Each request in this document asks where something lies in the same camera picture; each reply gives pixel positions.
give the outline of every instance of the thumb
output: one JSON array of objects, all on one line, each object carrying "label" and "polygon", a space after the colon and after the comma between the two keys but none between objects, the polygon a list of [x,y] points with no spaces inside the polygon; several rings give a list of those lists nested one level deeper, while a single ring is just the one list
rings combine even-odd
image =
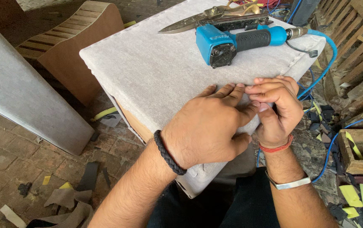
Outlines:
[{"label": "thumb", "polygon": [[252,137],[247,133],[242,133],[233,137],[231,142],[235,150],[235,156],[238,156],[248,148],[248,144],[252,142]]},{"label": "thumb", "polygon": [[265,129],[275,127],[277,130],[280,128],[279,117],[267,103],[260,103],[258,116]]}]

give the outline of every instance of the right hand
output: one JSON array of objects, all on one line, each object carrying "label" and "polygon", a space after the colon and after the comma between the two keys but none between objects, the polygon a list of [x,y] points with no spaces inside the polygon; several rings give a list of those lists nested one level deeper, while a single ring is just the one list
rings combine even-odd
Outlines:
[{"label": "right hand", "polygon": [[[288,135],[304,115],[303,105],[297,99],[297,82],[291,77],[255,78],[255,85],[245,87],[252,101],[259,101],[257,139],[263,147],[277,148],[287,144]],[[274,102],[277,113],[267,104]]]}]

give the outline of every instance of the black foam scrap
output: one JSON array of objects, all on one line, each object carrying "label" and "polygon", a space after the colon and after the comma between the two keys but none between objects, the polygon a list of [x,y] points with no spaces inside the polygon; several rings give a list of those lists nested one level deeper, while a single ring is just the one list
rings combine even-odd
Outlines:
[{"label": "black foam scrap", "polygon": [[20,191],[20,195],[22,195],[23,198],[27,197],[29,190],[31,189],[32,182],[28,182],[26,184],[20,184],[18,186],[18,190]]},{"label": "black foam scrap", "polygon": [[98,165],[97,161],[87,163],[86,170],[75,189],[76,191],[94,190],[97,181]]}]

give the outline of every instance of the wooden frame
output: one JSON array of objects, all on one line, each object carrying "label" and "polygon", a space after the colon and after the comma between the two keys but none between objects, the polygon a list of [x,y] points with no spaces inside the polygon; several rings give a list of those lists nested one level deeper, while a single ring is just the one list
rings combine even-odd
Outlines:
[{"label": "wooden frame", "polygon": [[31,37],[16,50],[34,67],[43,67],[88,106],[101,86],[79,51],[124,29],[114,4],[86,1],[65,22]]},{"label": "wooden frame", "polygon": [[342,129],[339,131],[338,142],[346,172],[350,174],[363,174],[363,160],[356,160],[351,146],[345,136],[345,131],[351,134],[355,144],[363,155],[363,129]]}]

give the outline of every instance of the fingernail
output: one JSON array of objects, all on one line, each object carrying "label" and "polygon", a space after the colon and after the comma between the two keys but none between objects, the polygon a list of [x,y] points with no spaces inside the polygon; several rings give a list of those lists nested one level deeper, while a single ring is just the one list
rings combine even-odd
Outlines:
[{"label": "fingernail", "polygon": [[252,101],[252,104],[256,107],[260,106],[260,102],[259,101]]},{"label": "fingernail", "polygon": [[259,107],[259,112],[263,112],[265,110],[269,109],[269,105],[266,103],[261,103]]}]

